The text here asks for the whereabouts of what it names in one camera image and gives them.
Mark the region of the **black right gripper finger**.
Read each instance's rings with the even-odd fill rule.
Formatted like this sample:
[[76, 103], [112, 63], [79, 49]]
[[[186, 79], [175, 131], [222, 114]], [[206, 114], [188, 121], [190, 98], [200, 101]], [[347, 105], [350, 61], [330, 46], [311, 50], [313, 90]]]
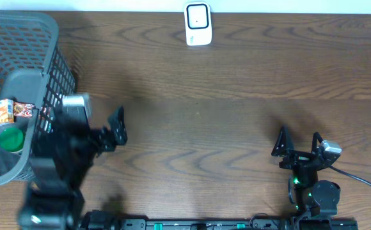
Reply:
[[318, 132], [315, 132], [312, 138], [312, 153], [317, 152], [317, 148], [319, 144], [321, 144], [322, 142], [323, 142], [322, 136]]
[[274, 148], [272, 149], [271, 155], [273, 157], [285, 157], [289, 156], [293, 151], [294, 143], [292, 142], [288, 128], [286, 126], [282, 126], [280, 128]]

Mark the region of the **red chocolate bar wrapper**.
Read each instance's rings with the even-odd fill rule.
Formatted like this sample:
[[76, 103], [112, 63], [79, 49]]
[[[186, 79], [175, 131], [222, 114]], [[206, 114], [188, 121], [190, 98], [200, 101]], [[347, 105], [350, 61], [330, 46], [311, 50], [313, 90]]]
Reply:
[[16, 117], [31, 118], [33, 116], [34, 104], [31, 103], [13, 103], [13, 115]]

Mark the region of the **green lid jar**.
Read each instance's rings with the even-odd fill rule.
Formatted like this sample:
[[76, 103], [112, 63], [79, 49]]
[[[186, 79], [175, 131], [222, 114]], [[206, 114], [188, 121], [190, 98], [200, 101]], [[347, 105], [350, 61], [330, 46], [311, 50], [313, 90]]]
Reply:
[[7, 128], [0, 134], [0, 147], [10, 153], [20, 153], [23, 149], [25, 135], [16, 127]]

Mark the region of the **orange juice carton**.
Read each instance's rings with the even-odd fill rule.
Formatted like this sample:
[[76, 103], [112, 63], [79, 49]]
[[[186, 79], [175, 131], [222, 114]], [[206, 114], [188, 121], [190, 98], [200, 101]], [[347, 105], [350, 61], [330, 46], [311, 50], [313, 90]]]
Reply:
[[13, 100], [0, 100], [0, 126], [14, 123]]

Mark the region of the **white Panadol box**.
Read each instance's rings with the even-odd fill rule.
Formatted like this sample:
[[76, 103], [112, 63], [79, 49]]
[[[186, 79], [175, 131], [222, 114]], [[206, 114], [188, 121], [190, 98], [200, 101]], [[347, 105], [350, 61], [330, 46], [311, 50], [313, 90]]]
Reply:
[[44, 129], [45, 132], [50, 133], [52, 130], [52, 107], [42, 107], [41, 109], [41, 114], [40, 114], [40, 120], [41, 122], [41, 127]]

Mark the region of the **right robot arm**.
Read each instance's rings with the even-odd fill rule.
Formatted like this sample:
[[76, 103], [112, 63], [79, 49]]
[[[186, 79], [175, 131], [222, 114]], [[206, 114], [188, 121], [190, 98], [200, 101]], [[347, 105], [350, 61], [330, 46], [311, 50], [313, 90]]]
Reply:
[[328, 168], [341, 156], [341, 147], [323, 139], [315, 132], [310, 152], [294, 148], [288, 128], [280, 128], [271, 155], [281, 157], [281, 169], [292, 171], [288, 181], [290, 202], [297, 206], [299, 214], [306, 218], [331, 217], [338, 213], [340, 187], [331, 181], [320, 180], [318, 172]]

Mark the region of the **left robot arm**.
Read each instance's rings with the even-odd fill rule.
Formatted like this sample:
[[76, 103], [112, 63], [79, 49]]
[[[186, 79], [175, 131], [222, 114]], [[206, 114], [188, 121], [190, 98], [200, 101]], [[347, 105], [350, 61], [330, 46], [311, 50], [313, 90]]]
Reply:
[[108, 127], [97, 129], [90, 128], [83, 106], [57, 105], [50, 117], [51, 131], [32, 144], [35, 178], [17, 217], [21, 229], [77, 229], [84, 204], [81, 185], [94, 159], [127, 143], [123, 107], [108, 117]]

